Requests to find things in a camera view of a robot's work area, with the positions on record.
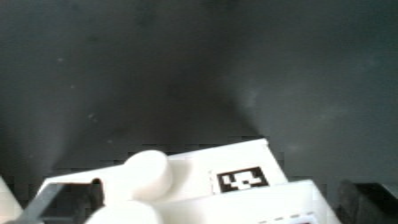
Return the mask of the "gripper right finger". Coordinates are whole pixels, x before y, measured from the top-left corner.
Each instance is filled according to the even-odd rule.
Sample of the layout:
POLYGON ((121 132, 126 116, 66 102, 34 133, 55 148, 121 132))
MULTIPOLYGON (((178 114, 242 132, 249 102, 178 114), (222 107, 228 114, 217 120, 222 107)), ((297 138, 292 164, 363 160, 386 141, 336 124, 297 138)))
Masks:
POLYGON ((343 224, 398 224, 398 183, 356 183, 338 188, 336 215, 343 224))

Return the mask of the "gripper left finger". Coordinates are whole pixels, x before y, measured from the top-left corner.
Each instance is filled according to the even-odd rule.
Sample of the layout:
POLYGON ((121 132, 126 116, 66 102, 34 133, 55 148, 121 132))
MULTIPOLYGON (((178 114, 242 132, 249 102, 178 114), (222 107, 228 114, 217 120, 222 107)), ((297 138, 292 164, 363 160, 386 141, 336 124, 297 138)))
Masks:
POLYGON ((41 213, 45 224, 86 224, 91 215, 103 207, 103 182, 55 183, 57 193, 41 213))

